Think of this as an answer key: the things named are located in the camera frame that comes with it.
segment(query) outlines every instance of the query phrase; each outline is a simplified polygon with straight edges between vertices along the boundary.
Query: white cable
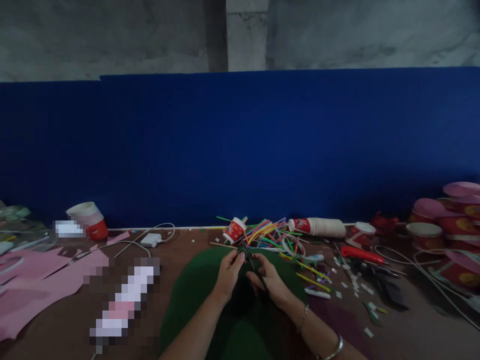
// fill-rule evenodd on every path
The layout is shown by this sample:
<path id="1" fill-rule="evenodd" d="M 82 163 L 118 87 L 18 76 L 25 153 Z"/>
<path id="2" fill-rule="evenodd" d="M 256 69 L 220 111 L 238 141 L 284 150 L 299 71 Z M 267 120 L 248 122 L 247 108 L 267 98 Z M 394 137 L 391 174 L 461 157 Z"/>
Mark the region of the white cable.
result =
<path id="1" fill-rule="evenodd" d="M 467 320 L 475 329 L 477 329 L 478 331 L 480 331 L 480 326 L 478 326 L 472 319 L 470 319 L 466 314 L 464 314 L 464 313 L 458 308 L 458 306 L 455 305 L 454 302 L 447 296 L 447 294 L 444 293 L 444 291 L 441 289 L 441 287 L 440 287 L 439 285 L 441 285 L 443 288 L 449 290 L 449 291 L 452 292 L 453 294 L 457 295 L 459 298 L 461 298 L 463 301 L 465 301 L 468 305 L 470 305 L 470 304 L 468 303 L 468 301 L 467 301 L 468 299 L 467 299 L 466 297 L 462 296 L 461 294 L 453 291 L 452 289 L 450 289 L 449 287 L 447 287 L 445 284 L 443 284 L 441 281 L 437 280 L 435 277 L 431 276 L 425 269 L 423 269 L 423 268 L 420 266 L 420 263 L 417 262 L 417 255 L 420 254 L 420 253 L 425 253 L 425 251 L 419 251 L 419 252 L 416 252 L 415 254 L 413 254 L 413 260 L 415 261 L 415 262 L 413 262 L 413 261 L 411 261 L 408 257 L 406 257 L 405 255 L 403 255 L 402 253 L 400 253 L 400 252 L 398 252 L 398 251 L 396 251 L 396 250 L 393 250 L 393 249 L 391 249 L 391 248 L 389 248 L 389 247 L 386 247 L 386 246 L 376 245 L 376 246 L 374 247 L 374 249 L 375 249 L 375 251 L 376 251 L 378 254 L 380 254 L 380 255 L 382 255 L 382 254 L 377 250 L 377 248 L 384 248 L 384 249 L 390 250 L 390 251 L 392 251 L 392 252 L 400 255 L 400 256 L 403 257 L 404 259 L 407 259 L 407 260 L 410 262 L 408 265 L 413 265 L 413 266 L 415 266 L 418 270 L 420 270 L 420 272 L 421 272 L 423 275 L 425 275 L 425 276 L 427 277 L 427 279 L 429 279 L 429 280 L 433 283 L 433 285 L 436 286 L 436 288 L 437 288 L 438 290 L 440 290 L 440 292 L 441 292 L 442 295 L 445 297 L 445 299 L 448 300 L 448 302 L 460 313 L 460 315 L 462 315 L 463 318 L 464 318 L 465 320 Z M 457 251 L 457 252 L 460 252 L 460 253 L 463 253 L 463 254 L 465 254 L 465 253 L 468 252 L 468 251 L 455 250 L 455 249 L 439 249 L 439 250 L 437 250 L 437 251 Z M 478 261 L 477 261 L 476 259 L 472 258 L 470 255 L 468 255 L 468 256 L 469 256 L 471 259 L 473 259 L 475 262 L 478 263 Z"/>
<path id="2" fill-rule="evenodd" d="M 147 254 L 148 254 L 148 257 L 149 257 L 149 258 L 151 258 L 151 257 L 152 257 L 152 254 L 150 254 L 150 251 L 149 251 L 149 250 L 148 250 L 146 247 L 143 247 L 142 245 L 140 245 L 139 243 L 137 243 L 137 242 L 134 242 L 134 241 L 126 241 L 126 240 L 122 240 L 122 241 L 117 241 L 117 242 L 114 242 L 113 244 L 110 244 L 110 245 L 104 245 L 104 246 L 100 246 L 100 247 L 97 247 L 96 249 L 93 249 L 93 250 L 90 250 L 90 251 L 87 251 L 87 252 L 81 253 L 81 254 L 79 254 L 79 255 L 77 255 L 77 256 L 75 256 L 75 257 L 73 257 L 73 258 L 71 259 L 71 261 L 68 263 L 68 265 L 71 265 L 71 264 L 73 264 L 73 262 L 74 262 L 74 260 L 75 260 L 75 259 L 80 259 L 80 258 L 83 258 L 84 256 L 86 256 L 86 255 L 88 255 L 88 254 L 90 254 L 90 253 L 93 253 L 94 251 L 97 251 L 97 250 L 100 250 L 100 249 L 103 249 L 103 248 L 108 248 L 108 247 L 110 247 L 110 246 L 117 245 L 117 244 L 121 244 L 121 243 L 126 243 L 126 244 L 129 244 L 128 246 L 130 246 L 130 245 L 132 245 L 132 244 L 135 244 L 135 245 L 137 245 L 137 246 L 141 247 L 143 250 L 145 250 L 145 251 L 147 252 Z"/>
<path id="3" fill-rule="evenodd" d="M 145 230 L 144 232 L 142 232 L 140 234 L 140 236 L 138 236 L 135 241 L 139 240 L 142 236 L 144 236 L 146 233 L 148 233 L 149 231 L 152 231 L 153 229 L 155 228 L 158 228 L 162 225 L 171 225 L 172 228 L 173 228 L 173 232 L 172 234 L 170 235 L 170 237 L 167 239 L 167 240 L 163 240 L 163 241 L 160 241 L 160 243 L 164 243 L 164 242 L 167 242 L 168 240 L 170 240 L 174 235 L 175 235 L 175 225 L 173 225 L 171 222 L 162 222 L 161 224 L 158 224 L 158 225 L 155 225 L 154 227 L 151 227 L 147 230 Z M 116 258 L 118 255 L 120 255 L 121 253 L 123 253 L 130 245 L 132 244 L 128 244 L 127 246 L 125 246 L 117 255 L 114 256 L 114 258 Z"/>

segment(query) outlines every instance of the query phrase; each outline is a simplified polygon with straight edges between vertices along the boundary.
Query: blue wall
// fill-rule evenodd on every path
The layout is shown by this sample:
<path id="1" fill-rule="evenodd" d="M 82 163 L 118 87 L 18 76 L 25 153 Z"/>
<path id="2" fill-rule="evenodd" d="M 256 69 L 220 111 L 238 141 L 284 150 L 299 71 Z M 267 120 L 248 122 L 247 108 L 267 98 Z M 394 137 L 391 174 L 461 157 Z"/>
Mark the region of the blue wall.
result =
<path id="1" fill-rule="evenodd" d="M 0 84 L 0 199 L 42 220 L 406 216 L 480 173 L 480 69 L 103 76 Z"/>

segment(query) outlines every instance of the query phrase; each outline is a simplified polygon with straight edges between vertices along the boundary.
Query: yellow straw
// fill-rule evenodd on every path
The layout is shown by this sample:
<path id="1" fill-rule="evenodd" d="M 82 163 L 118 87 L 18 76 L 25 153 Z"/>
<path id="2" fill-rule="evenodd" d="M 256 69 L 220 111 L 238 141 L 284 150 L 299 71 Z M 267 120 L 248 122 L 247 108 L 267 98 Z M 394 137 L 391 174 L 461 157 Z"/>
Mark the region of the yellow straw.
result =
<path id="1" fill-rule="evenodd" d="M 307 266 L 301 262 L 297 262 L 298 265 L 300 265 L 301 267 L 304 267 L 305 269 L 308 269 L 310 270 L 311 272 L 314 272 L 315 274 L 317 275 L 320 275 L 322 278 L 324 279 L 327 279 L 327 281 L 330 281 L 330 279 L 326 276 L 326 275 L 323 275 L 321 272 L 318 272 L 317 270 L 315 270 L 314 268 L 310 267 L 310 266 Z"/>
<path id="2" fill-rule="evenodd" d="M 299 274 L 298 272 L 296 272 L 296 274 L 297 274 L 299 277 L 301 277 L 303 280 L 307 280 L 308 282 L 310 282 L 310 283 L 312 283 L 312 284 L 314 284 L 314 285 L 317 285 L 318 287 L 320 287 L 320 288 L 322 288 L 322 289 L 325 289 L 327 292 L 330 292 L 330 291 L 331 291 L 328 287 L 323 286 L 321 283 L 318 283 L 318 282 L 316 282 L 316 281 L 310 280 L 308 277 L 305 277 L 305 276 Z"/>

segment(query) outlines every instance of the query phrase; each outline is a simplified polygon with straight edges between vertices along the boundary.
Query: bangle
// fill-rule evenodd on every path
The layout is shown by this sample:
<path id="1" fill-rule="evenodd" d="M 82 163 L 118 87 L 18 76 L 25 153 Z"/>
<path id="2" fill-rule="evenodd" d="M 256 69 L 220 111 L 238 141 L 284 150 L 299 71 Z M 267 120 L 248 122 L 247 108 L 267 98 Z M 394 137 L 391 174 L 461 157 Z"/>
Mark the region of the bangle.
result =
<path id="1" fill-rule="evenodd" d="M 325 358 L 319 358 L 317 356 L 317 359 L 322 359 L 322 360 L 332 360 L 333 358 L 335 358 L 339 353 L 340 351 L 343 349 L 344 347 L 344 339 L 342 338 L 342 336 L 337 332 L 336 333 L 338 335 L 338 345 L 336 346 L 336 349 L 334 352 L 332 352 L 329 356 L 325 357 Z"/>
<path id="2" fill-rule="evenodd" d="M 299 334 L 300 334 L 300 331 L 302 331 L 302 326 L 304 325 L 305 317 L 307 316 L 308 311 L 309 311 L 309 305 L 307 304 L 305 306 L 305 311 L 303 312 L 303 316 L 301 317 L 300 326 L 298 327 L 298 330 L 296 331 Z"/>

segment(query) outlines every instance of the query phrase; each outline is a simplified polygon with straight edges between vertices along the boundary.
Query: stack of paper cups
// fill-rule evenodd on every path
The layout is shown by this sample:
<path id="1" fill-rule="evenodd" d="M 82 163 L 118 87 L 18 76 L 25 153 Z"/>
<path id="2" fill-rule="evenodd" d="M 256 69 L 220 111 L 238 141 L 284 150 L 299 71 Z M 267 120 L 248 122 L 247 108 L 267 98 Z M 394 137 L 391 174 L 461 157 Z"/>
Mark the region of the stack of paper cups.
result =
<path id="1" fill-rule="evenodd" d="M 290 219 L 288 220 L 288 228 L 291 232 L 299 231 L 329 238 L 344 238 L 346 233 L 345 226 L 341 220 L 321 217 Z"/>
<path id="2" fill-rule="evenodd" d="M 90 239 L 98 241 L 105 239 L 109 231 L 105 225 L 104 216 L 93 201 L 83 202 L 66 211 L 71 220 L 85 225 Z"/>

